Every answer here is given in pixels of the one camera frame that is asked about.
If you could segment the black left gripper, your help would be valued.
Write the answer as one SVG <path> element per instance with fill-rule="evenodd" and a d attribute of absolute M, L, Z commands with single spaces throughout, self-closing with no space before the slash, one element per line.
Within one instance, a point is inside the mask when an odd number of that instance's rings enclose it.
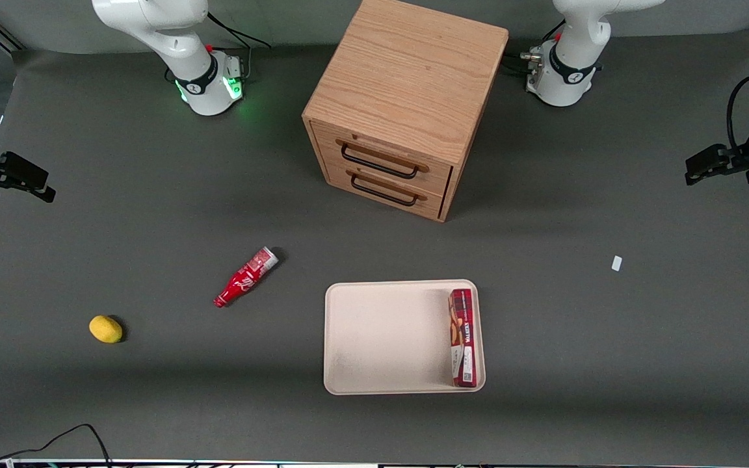
<path fill-rule="evenodd" d="M 736 154 L 732 157 L 732 166 L 738 172 L 745 171 L 747 183 L 749 183 L 749 136 L 743 144 L 736 143 L 732 118 L 728 118 L 728 140 L 731 150 Z M 687 159 L 685 172 L 687 186 L 693 186 L 699 181 L 717 175 L 726 175 L 730 163 L 729 154 L 726 146 L 708 146 Z"/>

